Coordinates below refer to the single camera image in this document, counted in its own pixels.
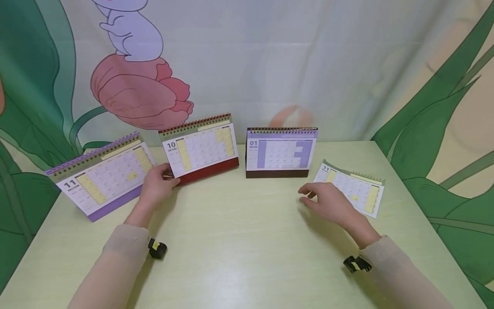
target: sleeve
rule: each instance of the sleeve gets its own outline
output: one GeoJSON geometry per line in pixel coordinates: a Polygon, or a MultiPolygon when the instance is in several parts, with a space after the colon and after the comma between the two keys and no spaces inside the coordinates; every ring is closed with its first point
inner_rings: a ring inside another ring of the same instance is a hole
{"type": "Polygon", "coordinates": [[[360,253],[372,265],[369,272],[372,281],[399,308],[453,308],[388,236],[383,236],[360,253]]]}
{"type": "Polygon", "coordinates": [[[148,253],[148,230],[122,224],[82,281],[69,309],[124,309],[148,253]]]}

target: forearm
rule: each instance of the forearm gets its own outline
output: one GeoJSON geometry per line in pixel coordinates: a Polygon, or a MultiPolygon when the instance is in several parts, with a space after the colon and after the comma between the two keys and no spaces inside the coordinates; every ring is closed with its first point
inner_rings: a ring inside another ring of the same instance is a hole
{"type": "Polygon", "coordinates": [[[410,258],[389,237],[381,237],[366,217],[355,217],[344,229],[372,266],[373,282],[399,308],[452,308],[410,258]]]}
{"type": "Polygon", "coordinates": [[[135,207],[128,215],[127,219],[125,219],[124,223],[128,225],[148,228],[156,207],[157,206],[153,203],[139,199],[135,207]]]}
{"type": "Polygon", "coordinates": [[[365,249],[381,238],[381,235],[372,227],[367,217],[358,213],[342,227],[357,243],[359,249],[365,249]]]}
{"type": "Polygon", "coordinates": [[[125,308],[146,260],[148,240],[145,228],[127,224],[117,226],[68,308],[125,308]]]}

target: right hand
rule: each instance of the right hand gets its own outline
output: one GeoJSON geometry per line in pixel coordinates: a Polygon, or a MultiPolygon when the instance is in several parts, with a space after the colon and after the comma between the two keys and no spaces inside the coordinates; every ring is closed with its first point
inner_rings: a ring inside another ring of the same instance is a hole
{"type": "Polygon", "coordinates": [[[346,196],[331,182],[306,183],[298,190],[298,193],[307,195],[299,199],[301,203],[325,220],[342,228],[352,226],[355,221],[364,217],[353,208],[346,196]],[[315,196],[317,196],[317,202],[311,200],[315,196]]]}

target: table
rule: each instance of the table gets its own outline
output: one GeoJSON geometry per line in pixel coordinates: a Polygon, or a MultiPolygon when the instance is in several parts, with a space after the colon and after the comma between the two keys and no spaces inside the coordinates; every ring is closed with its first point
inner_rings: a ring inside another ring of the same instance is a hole
{"type": "MultiPolygon", "coordinates": [[[[151,152],[165,161],[160,147],[151,152]]],[[[342,262],[357,247],[339,227],[298,202],[323,158],[386,179],[377,219],[455,308],[485,308],[377,145],[317,143],[308,178],[246,179],[240,167],[180,188],[156,213],[151,235],[166,243],[148,259],[129,308],[390,308],[365,273],[342,262]]],[[[114,227],[136,200],[91,223],[63,194],[0,296],[0,308],[65,308],[114,227]]]]}

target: yellow highlighted column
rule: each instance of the yellow highlighted column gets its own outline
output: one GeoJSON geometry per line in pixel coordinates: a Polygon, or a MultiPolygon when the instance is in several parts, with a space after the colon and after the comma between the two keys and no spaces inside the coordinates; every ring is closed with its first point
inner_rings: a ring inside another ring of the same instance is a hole
{"type": "Polygon", "coordinates": [[[326,177],[326,182],[333,182],[336,174],[337,172],[335,170],[329,170],[328,177],[326,177]]]}
{"type": "Polygon", "coordinates": [[[151,168],[153,168],[153,165],[151,164],[151,161],[149,161],[148,156],[146,155],[146,152],[144,152],[144,149],[142,147],[134,149],[134,156],[139,162],[139,164],[142,166],[142,169],[147,173],[151,168]]]}
{"type": "Polygon", "coordinates": [[[367,194],[367,201],[364,206],[364,210],[370,214],[374,212],[375,203],[377,201],[377,194],[379,193],[379,187],[370,186],[369,193],[367,194]]]}
{"type": "Polygon", "coordinates": [[[235,155],[232,143],[232,133],[230,132],[230,127],[223,128],[223,141],[225,142],[226,155],[232,157],[235,155]]]}
{"type": "Polygon", "coordinates": [[[216,135],[216,142],[217,143],[221,143],[224,141],[222,128],[217,128],[216,130],[214,130],[214,135],[216,135]]]}
{"type": "Polygon", "coordinates": [[[185,140],[183,138],[177,140],[177,147],[178,152],[180,153],[180,157],[182,158],[184,170],[191,170],[192,164],[190,163],[189,152],[187,151],[187,145],[185,144],[185,140]]]}
{"type": "Polygon", "coordinates": [[[86,174],[82,174],[76,177],[76,180],[81,184],[81,186],[86,189],[89,195],[99,204],[103,204],[108,199],[101,192],[98,186],[89,178],[86,174]]]}

